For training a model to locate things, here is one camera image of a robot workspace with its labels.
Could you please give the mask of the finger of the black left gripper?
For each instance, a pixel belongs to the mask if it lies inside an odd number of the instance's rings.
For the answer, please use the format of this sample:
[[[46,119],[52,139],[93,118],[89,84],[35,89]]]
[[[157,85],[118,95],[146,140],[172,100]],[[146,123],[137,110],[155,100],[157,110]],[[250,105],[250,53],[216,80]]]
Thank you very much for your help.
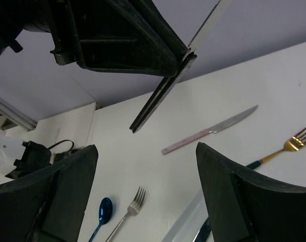
[[[173,77],[187,47],[152,1],[50,1],[57,64]]]

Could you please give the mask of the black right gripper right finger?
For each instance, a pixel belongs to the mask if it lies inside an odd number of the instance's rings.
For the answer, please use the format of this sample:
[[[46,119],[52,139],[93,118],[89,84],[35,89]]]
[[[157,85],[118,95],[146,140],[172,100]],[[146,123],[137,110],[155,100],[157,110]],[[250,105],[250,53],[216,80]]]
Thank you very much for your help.
[[[306,187],[262,175],[204,143],[196,159],[215,241],[306,241]]]

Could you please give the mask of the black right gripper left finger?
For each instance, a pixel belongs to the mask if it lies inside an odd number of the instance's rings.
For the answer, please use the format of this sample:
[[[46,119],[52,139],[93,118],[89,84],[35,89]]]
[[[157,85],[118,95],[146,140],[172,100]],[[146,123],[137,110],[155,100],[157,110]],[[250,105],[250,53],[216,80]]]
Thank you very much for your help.
[[[0,185],[0,241],[77,241],[98,161],[95,145]]]

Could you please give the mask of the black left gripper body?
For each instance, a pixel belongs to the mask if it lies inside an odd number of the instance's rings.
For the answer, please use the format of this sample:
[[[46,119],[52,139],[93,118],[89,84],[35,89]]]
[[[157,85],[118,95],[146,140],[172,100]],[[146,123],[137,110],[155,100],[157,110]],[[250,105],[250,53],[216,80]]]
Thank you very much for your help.
[[[16,40],[22,30],[50,32],[42,3],[0,0],[0,55],[7,47],[15,53],[23,50]]]

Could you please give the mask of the teal handled knife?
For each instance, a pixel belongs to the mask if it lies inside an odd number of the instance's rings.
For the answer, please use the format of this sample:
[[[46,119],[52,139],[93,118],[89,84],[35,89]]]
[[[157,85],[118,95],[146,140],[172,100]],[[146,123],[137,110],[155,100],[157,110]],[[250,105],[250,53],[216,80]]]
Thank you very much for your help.
[[[193,242],[206,242],[211,234],[211,231],[211,224],[209,218],[207,218],[195,236]]]

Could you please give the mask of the pink handled knife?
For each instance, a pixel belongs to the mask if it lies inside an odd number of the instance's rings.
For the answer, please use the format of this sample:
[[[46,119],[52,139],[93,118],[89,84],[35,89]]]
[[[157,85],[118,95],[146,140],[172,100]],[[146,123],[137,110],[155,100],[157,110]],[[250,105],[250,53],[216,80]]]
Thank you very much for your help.
[[[186,146],[186,145],[188,145],[188,144],[190,144],[190,143],[192,143],[192,142],[194,142],[194,141],[196,141],[196,140],[198,140],[198,139],[200,139],[200,138],[202,138],[202,137],[204,137],[208,134],[211,134],[211,133],[215,134],[215,133],[218,133],[222,130],[225,130],[226,128],[228,128],[228,127],[244,120],[248,116],[250,116],[253,112],[255,112],[257,110],[257,108],[258,108],[258,105],[255,105],[255,106],[253,106],[253,107],[251,107],[251,108],[249,108],[249,109],[247,109],[247,110],[245,110],[241,113],[238,113],[238,114],[236,114],[236,115],[234,115],[234,116],[232,116],[232,117],[230,117],[230,118],[228,118],[228,119],[226,119],[226,120],[224,120],[224,121],[222,121],[222,122],[220,122],[220,123],[218,123],[214,126],[211,126],[207,129],[199,131],[199,132],[197,132],[197,133],[195,133],[195,134],[193,134],[189,137],[186,137],[185,139],[180,140],[180,141],[162,149],[161,153],[163,155],[169,154],[169,153],[171,153],[171,152],[173,152],[173,151],[175,151],[175,150],[177,150],[177,149],[179,149],[183,146]]]

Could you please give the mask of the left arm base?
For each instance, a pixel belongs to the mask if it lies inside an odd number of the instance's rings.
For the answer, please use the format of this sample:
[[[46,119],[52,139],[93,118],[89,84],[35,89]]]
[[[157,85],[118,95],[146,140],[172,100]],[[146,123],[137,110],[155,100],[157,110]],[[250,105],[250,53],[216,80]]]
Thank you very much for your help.
[[[71,147],[63,152],[55,155],[54,163],[57,163],[64,158],[71,156],[72,154],[79,151],[81,148],[75,148],[75,143],[72,140],[62,140],[59,141],[49,147],[45,147],[41,144],[37,144],[35,142],[23,142],[23,146],[25,147],[25,151],[21,159],[16,159],[14,162],[14,166],[16,167],[14,170],[5,175],[7,178],[18,179],[24,177],[28,174],[36,172],[40,169],[43,169],[47,166],[50,166],[51,163],[51,149],[60,145],[63,142],[71,142]]]

